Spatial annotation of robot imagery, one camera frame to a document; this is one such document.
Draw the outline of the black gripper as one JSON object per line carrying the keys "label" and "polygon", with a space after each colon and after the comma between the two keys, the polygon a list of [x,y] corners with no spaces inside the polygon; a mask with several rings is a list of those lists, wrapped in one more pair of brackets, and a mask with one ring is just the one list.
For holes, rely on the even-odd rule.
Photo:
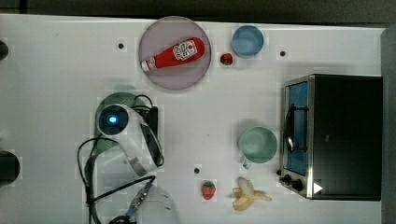
{"label": "black gripper", "polygon": [[152,107],[145,117],[145,121],[152,130],[152,133],[148,136],[148,144],[154,145],[154,142],[158,139],[158,126],[159,126],[159,109],[154,106]]}

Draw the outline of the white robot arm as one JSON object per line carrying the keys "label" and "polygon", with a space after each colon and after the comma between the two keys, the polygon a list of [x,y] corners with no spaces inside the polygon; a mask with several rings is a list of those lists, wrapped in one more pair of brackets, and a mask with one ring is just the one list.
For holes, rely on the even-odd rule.
{"label": "white robot arm", "polygon": [[135,110],[105,107],[97,129],[113,146],[94,163],[93,195],[99,220],[106,224],[180,224],[177,206],[154,184],[163,163],[156,134]]}

